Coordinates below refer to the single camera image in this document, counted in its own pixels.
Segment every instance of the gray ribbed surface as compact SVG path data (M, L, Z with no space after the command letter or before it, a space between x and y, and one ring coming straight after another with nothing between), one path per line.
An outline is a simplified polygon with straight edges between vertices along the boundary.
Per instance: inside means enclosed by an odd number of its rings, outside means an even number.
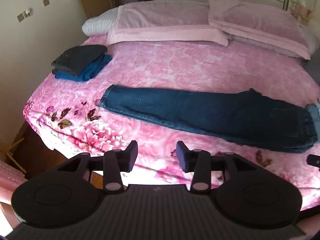
M21 224L7 238L288 240L299 235L294 226L256 230L237 225L220 215L207 196L193 195L184 185L130 185L120 196L106 196L95 214L76 225L39 229Z
M104 35L111 31L116 22L118 7L110 9L100 16L90 18L82 26L82 32L87 36Z

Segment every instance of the wall outlet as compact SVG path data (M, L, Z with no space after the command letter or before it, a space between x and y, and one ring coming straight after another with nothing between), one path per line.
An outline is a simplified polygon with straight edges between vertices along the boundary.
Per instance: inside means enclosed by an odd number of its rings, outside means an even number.
M32 8L29 8L29 9L25 10L23 12L23 15L24 15L25 18L31 16L32 15Z
M22 21L24 20L23 13L19 14L19 15L17 16L17 18L18 18L18 21L19 21L19 22L22 22Z
M43 0L43 5L44 7L48 6L50 4L49 0Z

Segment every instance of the white wall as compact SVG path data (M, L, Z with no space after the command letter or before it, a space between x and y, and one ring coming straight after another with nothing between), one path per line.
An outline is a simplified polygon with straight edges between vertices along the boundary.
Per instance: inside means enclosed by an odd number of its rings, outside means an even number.
M24 122L23 107L52 70L51 62L85 40L78 0L0 0L0 144L11 144ZM33 16L17 15L33 8Z

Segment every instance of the stack of clothes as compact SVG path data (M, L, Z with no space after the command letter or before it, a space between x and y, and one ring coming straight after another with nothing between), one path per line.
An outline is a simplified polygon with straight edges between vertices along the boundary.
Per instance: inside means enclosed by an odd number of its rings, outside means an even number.
M102 45L77 46L66 50L51 65L52 74L57 79L85 82L94 78L112 57Z

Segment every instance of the black circular pad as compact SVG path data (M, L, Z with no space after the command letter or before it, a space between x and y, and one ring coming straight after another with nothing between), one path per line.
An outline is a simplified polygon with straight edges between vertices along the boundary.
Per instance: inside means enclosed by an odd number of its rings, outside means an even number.
M100 191L75 172L51 172L16 189L12 206L20 221L36 227L62 227L92 213Z
M240 172L212 190L221 213L251 228L269 229L295 221L302 204L299 190L269 172Z

